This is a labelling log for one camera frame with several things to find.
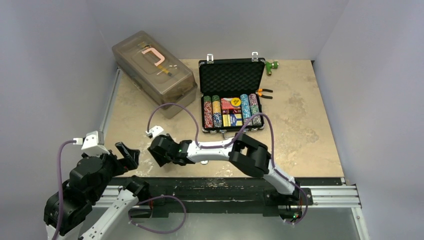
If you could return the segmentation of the red card deck box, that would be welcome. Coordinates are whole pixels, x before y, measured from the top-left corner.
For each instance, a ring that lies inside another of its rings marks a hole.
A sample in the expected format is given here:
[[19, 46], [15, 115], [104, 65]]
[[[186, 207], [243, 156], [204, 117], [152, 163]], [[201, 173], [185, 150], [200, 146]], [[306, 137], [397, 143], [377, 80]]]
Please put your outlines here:
[[241, 108], [241, 106], [240, 107], [237, 107], [237, 108], [234, 108], [232, 105], [231, 105], [231, 99], [232, 99], [233, 97], [224, 97], [224, 98], [221, 98], [221, 108], [223, 109], [223, 110], [239, 110], [240, 108]]

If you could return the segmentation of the blue yellow card deck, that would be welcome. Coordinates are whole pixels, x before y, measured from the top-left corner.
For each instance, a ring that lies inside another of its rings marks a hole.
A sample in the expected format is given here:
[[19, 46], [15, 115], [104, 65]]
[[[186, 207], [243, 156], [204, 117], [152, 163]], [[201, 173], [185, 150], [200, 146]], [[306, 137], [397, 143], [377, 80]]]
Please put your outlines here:
[[241, 127], [243, 116], [241, 113], [229, 113], [222, 115], [222, 124], [224, 127]]

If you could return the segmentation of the yellow big blind button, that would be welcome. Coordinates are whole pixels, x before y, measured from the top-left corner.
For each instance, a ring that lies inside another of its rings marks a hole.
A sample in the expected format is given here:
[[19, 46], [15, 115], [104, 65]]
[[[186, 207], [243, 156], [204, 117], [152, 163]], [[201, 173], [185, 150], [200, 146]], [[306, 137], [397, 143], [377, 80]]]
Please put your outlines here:
[[241, 106], [242, 101], [238, 97], [233, 97], [231, 99], [230, 103], [234, 108], [239, 108]]

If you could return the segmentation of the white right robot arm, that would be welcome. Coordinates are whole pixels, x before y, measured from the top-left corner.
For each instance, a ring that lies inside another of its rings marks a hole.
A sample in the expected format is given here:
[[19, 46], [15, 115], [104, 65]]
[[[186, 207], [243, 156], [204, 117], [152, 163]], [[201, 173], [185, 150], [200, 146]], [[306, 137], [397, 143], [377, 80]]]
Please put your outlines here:
[[301, 192], [295, 178], [273, 161], [265, 144], [245, 133], [222, 141], [199, 143], [193, 140], [175, 142], [161, 126], [147, 130], [146, 135], [152, 139], [148, 151], [160, 167], [169, 163], [186, 166], [225, 161], [249, 177], [265, 179], [288, 204], [300, 198]]

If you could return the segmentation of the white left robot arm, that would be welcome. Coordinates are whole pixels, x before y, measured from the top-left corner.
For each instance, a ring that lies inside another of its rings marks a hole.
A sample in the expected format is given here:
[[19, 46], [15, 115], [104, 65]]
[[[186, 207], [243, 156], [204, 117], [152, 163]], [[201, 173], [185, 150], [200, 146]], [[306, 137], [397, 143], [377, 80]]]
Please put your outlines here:
[[[81, 147], [81, 160], [62, 180], [62, 152], [66, 145]], [[86, 217], [103, 196], [112, 178], [123, 175], [139, 166], [140, 151], [131, 149], [123, 142], [115, 143], [121, 153], [118, 158], [104, 146], [104, 135], [93, 131], [85, 137], [75, 137], [62, 143], [57, 152], [58, 191], [44, 207], [45, 222], [49, 240], [102, 240], [108, 237], [118, 221], [135, 205], [149, 200], [149, 184], [133, 175], [114, 198], [104, 214], [84, 233], [80, 233]]]

